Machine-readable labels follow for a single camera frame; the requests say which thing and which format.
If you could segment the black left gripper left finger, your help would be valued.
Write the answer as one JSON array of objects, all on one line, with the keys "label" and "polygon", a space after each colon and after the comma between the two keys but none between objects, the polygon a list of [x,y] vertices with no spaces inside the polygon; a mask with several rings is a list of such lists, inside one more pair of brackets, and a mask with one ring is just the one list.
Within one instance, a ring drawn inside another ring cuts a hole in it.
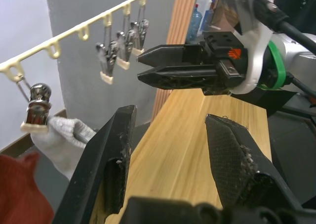
[{"label": "black left gripper left finger", "polygon": [[103,224],[123,207],[137,108],[119,108],[86,145],[54,224]]}]

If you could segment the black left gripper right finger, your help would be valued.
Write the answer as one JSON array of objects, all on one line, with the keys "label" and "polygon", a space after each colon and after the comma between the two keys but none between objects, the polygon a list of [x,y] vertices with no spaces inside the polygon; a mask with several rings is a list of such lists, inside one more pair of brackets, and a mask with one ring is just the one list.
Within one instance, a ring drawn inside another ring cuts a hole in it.
[{"label": "black left gripper right finger", "polygon": [[246,127],[211,114],[205,124],[211,172],[223,207],[303,209]]}]

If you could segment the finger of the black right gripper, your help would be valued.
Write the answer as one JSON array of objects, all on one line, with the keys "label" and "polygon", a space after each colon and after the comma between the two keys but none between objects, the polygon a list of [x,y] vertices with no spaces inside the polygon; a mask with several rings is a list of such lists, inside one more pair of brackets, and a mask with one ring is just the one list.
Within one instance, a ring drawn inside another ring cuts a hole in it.
[{"label": "finger of the black right gripper", "polygon": [[202,89],[207,95],[224,91],[224,83],[212,64],[157,66],[137,77],[139,81],[163,90]]},{"label": "finger of the black right gripper", "polygon": [[199,65],[207,59],[202,45],[158,45],[136,57],[139,63],[151,66]]}]

